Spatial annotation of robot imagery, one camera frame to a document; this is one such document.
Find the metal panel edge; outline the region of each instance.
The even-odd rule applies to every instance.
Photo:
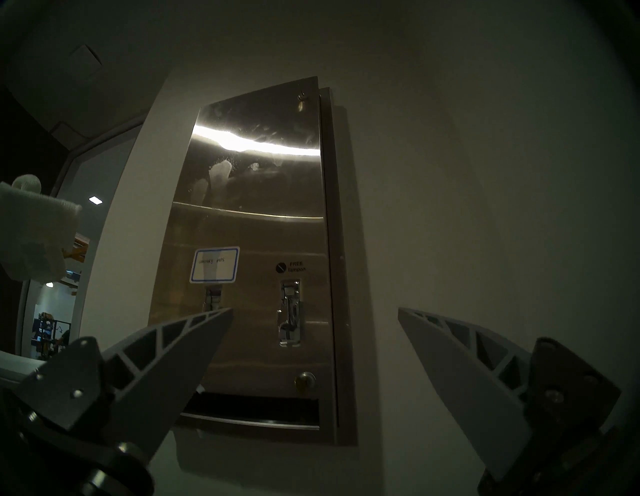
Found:
[[[329,245],[329,274],[333,311],[333,352],[336,388],[336,444],[357,445],[353,345],[347,285],[340,187],[333,137],[333,110],[330,88],[320,88],[321,159],[324,180],[326,222]]]

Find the screw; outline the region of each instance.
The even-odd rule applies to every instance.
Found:
[[[557,389],[547,389],[545,391],[545,396],[551,403],[559,404],[564,401],[564,394]]]
[[[584,375],[584,380],[587,381],[589,384],[591,384],[593,386],[597,386],[598,384],[600,384],[600,379],[598,379],[593,374],[585,374]]]

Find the ceiling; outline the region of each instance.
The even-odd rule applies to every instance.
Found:
[[[5,85],[48,131],[69,126],[90,138],[144,113],[175,61],[166,37],[170,3],[151,4],[50,2],[29,17],[31,31],[7,57]],[[0,17],[19,17],[12,12]],[[82,74],[74,53],[83,45],[99,70]]]

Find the white wall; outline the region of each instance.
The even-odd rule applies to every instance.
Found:
[[[178,468],[171,434],[151,465],[158,494],[368,494],[382,476],[393,495],[475,494],[483,466],[403,335],[399,305],[487,326],[527,349],[540,335],[560,339],[629,399],[640,344],[631,172],[640,124],[626,74],[571,2],[429,5],[397,24],[397,11],[318,4],[175,11],[189,32],[183,60],[118,185],[81,334],[104,347],[146,325],[198,108],[317,74],[349,120],[355,170],[348,155],[339,164],[346,225],[362,212],[365,259],[358,229],[345,232],[360,447],[178,434],[190,450],[180,462],[196,476]],[[123,286],[122,273],[136,277]]]
[[[40,287],[40,296],[33,313],[34,319],[42,312],[47,312],[53,315],[53,318],[57,321],[71,322],[76,302],[76,297],[71,296],[71,288],[57,282],[53,287],[37,282],[32,282],[31,284]],[[66,331],[67,329],[68,326],[63,326],[63,330]]]

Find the bolt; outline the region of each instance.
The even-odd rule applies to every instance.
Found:
[[[538,346],[541,348],[547,348],[549,351],[555,351],[556,350],[556,345],[553,344],[550,341],[540,341],[538,343]]]
[[[564,401],[564,394],[557,389],[547,389],[545,391],[545,396],[551,403],[559,404]]]

